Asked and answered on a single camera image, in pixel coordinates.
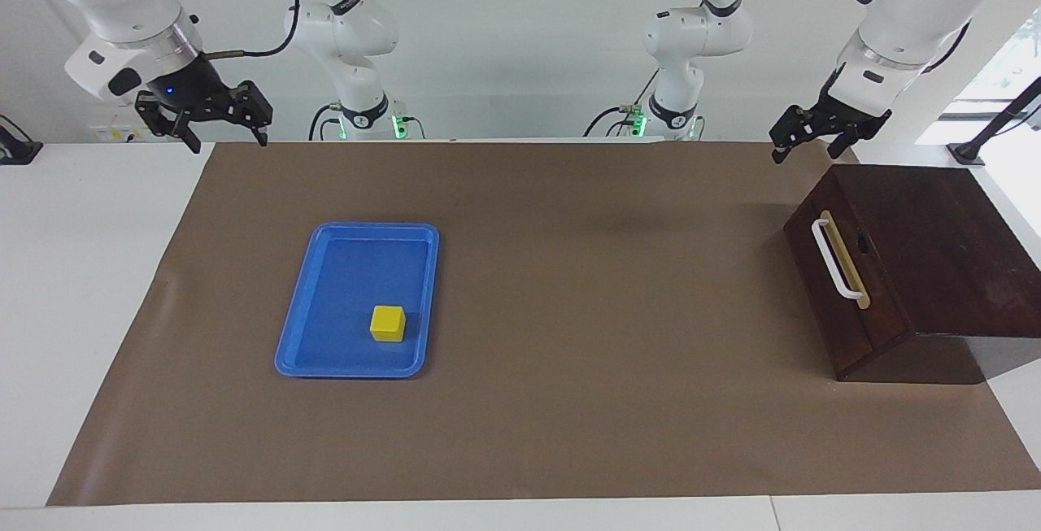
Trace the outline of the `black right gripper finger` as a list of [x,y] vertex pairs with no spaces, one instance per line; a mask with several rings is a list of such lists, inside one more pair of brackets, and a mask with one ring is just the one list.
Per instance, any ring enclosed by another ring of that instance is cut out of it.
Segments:
[[156,94],[138,91],[135,111],[154,136],[168,136],[185,143],[193,154],[201,153],[202,143],[192,131],[192,119],[187,110],[168,110]]
[[248,128],[258,145],[268,145],[268,127],[274,109],[253,81],[243,81],[234,88],[234,123]]

